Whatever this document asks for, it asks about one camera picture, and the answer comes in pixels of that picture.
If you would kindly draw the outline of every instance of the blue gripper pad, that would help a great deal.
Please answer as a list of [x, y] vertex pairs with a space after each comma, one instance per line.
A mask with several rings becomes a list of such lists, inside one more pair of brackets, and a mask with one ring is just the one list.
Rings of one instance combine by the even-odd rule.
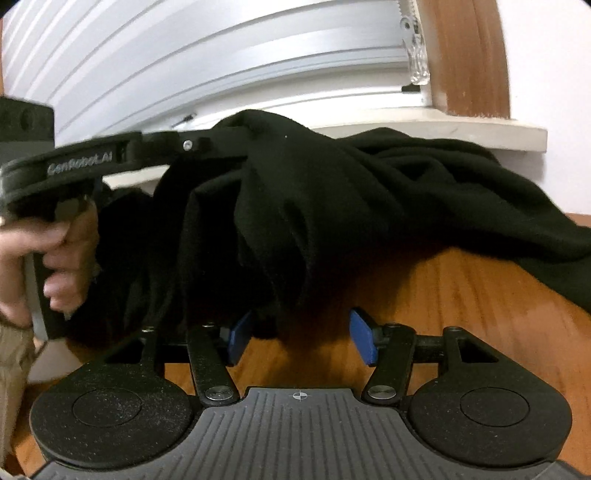
[[374, 366], [378, 362], [378, 348], [374, 345], [374, 334], [371, 327], [354, 310], [349, 314], [349, 333], [365, 365]]
[[252, 336], [252, 312], [238, 320], [228, 337], [228, 362], [237, 365]]

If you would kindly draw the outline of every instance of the black circular base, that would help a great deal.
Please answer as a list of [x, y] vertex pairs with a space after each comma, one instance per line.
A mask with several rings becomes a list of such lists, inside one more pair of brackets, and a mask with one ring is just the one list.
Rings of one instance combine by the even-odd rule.
[[139, 365], [84, 367], [41, 395], [31, 430], [46, 457], [92, 469], [145, 462], [175, 445], [193, 419], [187, 395]]
[[571, 426], [564, 397], [537, 377], [520, 369], [496, 375], [477, 364], [424, 384], [408, 419], [442, 455], [489, 468], [555, 458]]

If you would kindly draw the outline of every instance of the gray ribbed plate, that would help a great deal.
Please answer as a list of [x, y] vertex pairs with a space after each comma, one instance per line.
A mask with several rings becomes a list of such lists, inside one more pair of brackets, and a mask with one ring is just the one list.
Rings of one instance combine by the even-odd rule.
[[48, 463], [35, 480], [574, 480], [560, 463], [518, 471], [459, 465], [424, 447], [391, 408], [351, 390], [251, 388], [230, 407], [208, 408], [160, 458], [110, 472]]

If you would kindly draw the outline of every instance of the black cloth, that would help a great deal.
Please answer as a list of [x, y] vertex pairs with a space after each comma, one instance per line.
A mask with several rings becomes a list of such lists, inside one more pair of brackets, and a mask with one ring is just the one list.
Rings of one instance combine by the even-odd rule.
[[176, 322], [182, 311], [167, 309], [181, 297], [186, 314], [290, 307], [331, 259], [419, 237], [511, 259], [591, 312], [591, 229], [488, 150], [388, 128], [333, 140], [261, 111], [214, 128], [227, 126], [250, 130], [248, 158], [178, 160], [152, 198], [102, 209], [104, 272], [77, 317], [109, 317], [115, 330], [146, 315]]

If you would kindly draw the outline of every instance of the wooden window frame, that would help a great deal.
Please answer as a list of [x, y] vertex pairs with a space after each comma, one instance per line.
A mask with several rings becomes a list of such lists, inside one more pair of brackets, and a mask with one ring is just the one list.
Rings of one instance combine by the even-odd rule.
[[416, 0], [433, 106], [449, 115], [510, 118], [509, 74], [496, 0]]

